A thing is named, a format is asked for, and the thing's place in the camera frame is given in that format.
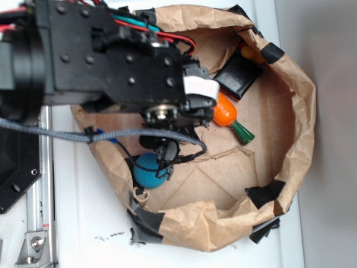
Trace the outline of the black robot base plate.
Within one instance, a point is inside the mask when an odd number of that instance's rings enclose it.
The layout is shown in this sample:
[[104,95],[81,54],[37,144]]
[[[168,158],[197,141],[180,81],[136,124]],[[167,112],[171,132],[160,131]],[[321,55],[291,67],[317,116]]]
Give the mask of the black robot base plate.
[[2,128],[1,214],[6,214],[40,175],[40,138]]

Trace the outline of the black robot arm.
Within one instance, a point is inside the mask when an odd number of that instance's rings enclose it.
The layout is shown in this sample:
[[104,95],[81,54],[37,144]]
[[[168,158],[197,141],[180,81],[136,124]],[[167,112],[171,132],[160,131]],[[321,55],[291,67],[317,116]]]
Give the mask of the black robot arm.
[[[1,13],[1,127],[94,143],[139,136],[156,152],[159,178],[206,153],[196,126],[213,118],[219,85],[192,57],[195,42],[104,1],[25,1]],[[42,106],[137,113],[141,130],[82,134],[35,125]],[[181,156],[180,142],[201,147]]]

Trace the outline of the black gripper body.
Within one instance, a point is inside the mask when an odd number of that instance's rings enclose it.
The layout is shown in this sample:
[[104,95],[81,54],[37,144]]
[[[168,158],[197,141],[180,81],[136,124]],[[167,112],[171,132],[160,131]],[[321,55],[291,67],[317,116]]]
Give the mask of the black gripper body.
[[218,84],[189,52],[162,31],[125,25],[117,10],[70,1],[35,2],[37,106],[78,104],[89,113],[137,113],[148,129],[96,135],[139,136],[157,152],[160,169],[191,161],[179,142],[201,145]]

